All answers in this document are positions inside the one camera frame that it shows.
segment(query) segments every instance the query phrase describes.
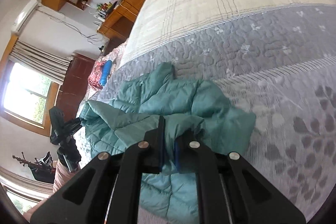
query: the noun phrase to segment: window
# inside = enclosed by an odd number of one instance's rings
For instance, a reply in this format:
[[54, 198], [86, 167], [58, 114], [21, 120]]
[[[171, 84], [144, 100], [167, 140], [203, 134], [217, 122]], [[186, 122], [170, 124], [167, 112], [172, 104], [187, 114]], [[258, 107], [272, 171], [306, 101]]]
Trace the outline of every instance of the window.
[[38, 203], [36, 200], [28, 199], [27, 197], [23, 197], [10, 190], [7, 190], [6, 193], [21, 214], [27, 212], [30, 208], [33, 208]]
[[8, 62], [2, 83], [1, 116], [30, 131], [49, 136], [49, 109], [58, 84], [19, 63]]

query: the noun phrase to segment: white wall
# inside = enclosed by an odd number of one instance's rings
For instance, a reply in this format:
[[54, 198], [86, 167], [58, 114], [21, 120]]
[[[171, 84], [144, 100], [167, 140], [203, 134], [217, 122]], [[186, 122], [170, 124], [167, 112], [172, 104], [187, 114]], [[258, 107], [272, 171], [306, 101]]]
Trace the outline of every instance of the white wall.
[[98, 26], [94, 25], [94, 21], [98, 21], [93, 14], [96, 9], [91, 7], [86, 7], [84, 11], [78, 9], [77, 7], [71, 5], [70, 3], [65, 3], [61, 8], [60, 12], [63, 13], [66, 17], [84, 25], [89, 28], [92, 32], [97, 31]]
[[[104, 38], [94, 30], [70, 18], [64, 19], [62, 15], [47, 7], [39, 7], [38, 9], [76, 26], [85, 36], [95, 34], [95, 37], [98, 39]], [[98, 48], [105, 43], [104, 41], [94, 41], [93, 43], [95, 43], [95, 45], [93, 45], [78, 32], [39, 11], [34, 12], [32, 18], [24, 27], [19, 39], [62, 57], [68, 57], [72, 52], [77, 52], [94, 60], [97, 59], [100, 54]]]
[[[11, 25], [28, 1], [0, 0], [0, 56], [2, 56], [11, 37]], [[89, 57], [92, 58], [99, 54], [98, 46], [89, 44], [75, 31], [51, 21], [47, 15], [37, 13], [35, 12], [24, 30], [23, 37], [21, 37], [26, 42], [62, 56], [69, 56], [77, 49], [79, 53], [90, 55]], [[92, 34], [91, 30], [88, 32], [88, 29], [76, 22], [71, 20], [68, 22], [78, 26], [85, 34]], [[29, 168], [20, 165], [12, 158], [12, 155], [21, 156], [21, 151], [23, 151], [27, 160], [34, 161], [34, 157], [40, 159], [50, 150], [56, 160], [57, 148], [50, 143], [48, 137], [28, 131], [0, 117], [0, 166], [7, 170], [33, 179]]]
[[53, 159], [57, 159], [58, 146], [50, 143], [48, 137], [36, 134], [0, 117], [0, 166], [23, 177], [34, 179], [30, 169], [20, 165], [12, 155], [35, 162], [35, 157], [43, 158], [50, 151]]

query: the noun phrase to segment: air conditioner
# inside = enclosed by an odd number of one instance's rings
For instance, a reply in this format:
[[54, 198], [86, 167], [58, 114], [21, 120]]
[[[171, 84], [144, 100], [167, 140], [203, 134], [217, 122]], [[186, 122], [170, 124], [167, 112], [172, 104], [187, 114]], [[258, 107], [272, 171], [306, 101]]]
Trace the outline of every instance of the air conditioner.
[[31, 15], [31, 13], [36, 9], [38, 5], [37, 0], [30, 0], [28, 4], [23, 8], [21, 13], [18, 15], [16, 20], [14, 21], [14, 24], [12, 25], [10, 31], [12, 34], [19, 35], [20, 31], [24, 25], [24, 23], [27, 21], [28, 17]]

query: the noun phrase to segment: red floral cloth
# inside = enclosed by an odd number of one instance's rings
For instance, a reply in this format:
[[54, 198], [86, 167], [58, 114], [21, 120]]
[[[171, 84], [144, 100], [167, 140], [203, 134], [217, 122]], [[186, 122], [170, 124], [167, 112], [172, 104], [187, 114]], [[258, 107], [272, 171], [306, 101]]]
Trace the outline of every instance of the red floral cloth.
[[101, 78], [102, 68], [106, 61], [100, 61], [99, 59], [94, 63], [92, 72], [88, 77], [88, 83], [94, 90], [101, 90], [103, 87], [99, 84]]
[[112, 75], [115, 72], [115, 70], [119, 67], [120, 60], [123, 57], [126, 45], [127, 45], [127, 40], [121, 45], [119, 45], [118, 47], [116, 47], [115, 49], [113, 49], [107, 56], [100, 56], [97, 59], [97, 61], [93, 65], [92, 72], [90, 76], [88, 77], [88, 83], [92, 87], [92, 89], [97, 91], [103, 88], [99, 84], [103, 66], [105, 65], [107, 60], [112, 60], [113, 66], [110, 71], [110, 75]]

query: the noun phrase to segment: white curtain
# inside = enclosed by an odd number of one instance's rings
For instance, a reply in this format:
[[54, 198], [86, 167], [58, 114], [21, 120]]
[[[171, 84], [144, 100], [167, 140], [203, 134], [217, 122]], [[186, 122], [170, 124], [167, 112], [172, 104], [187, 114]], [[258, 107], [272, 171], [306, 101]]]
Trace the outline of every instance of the white curtain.
[[9, 54], [9, 59], [47, 76], [59, 85], [63, 84], [71, 61], [71, 58], [59, 57], [19, 40]]

